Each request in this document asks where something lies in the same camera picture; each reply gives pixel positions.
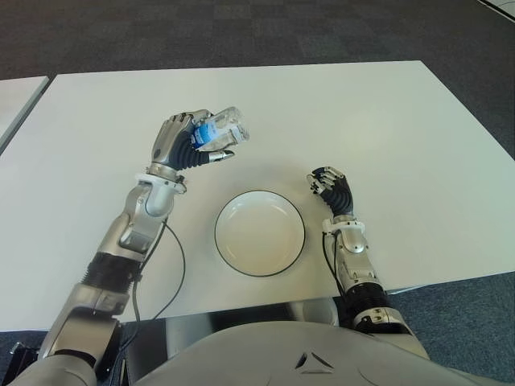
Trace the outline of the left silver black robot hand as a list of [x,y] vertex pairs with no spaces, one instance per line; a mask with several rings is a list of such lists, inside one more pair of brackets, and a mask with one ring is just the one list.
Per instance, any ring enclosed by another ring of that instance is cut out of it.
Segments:
[[181,170],[234,157],[231,150],[199,151],[192,145],[194,129],[211,116],[208,110],[201,109],[179,113],[165,120],[154,141],[147,173],[175,180]]

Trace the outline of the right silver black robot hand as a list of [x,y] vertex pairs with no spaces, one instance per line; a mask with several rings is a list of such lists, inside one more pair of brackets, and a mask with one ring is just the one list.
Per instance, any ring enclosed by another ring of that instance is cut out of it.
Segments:
[[352,192],[341,171],[332,166],[319,167],[307,175],[307,182],[312,193],[324,201],[333,216],[353,214]]

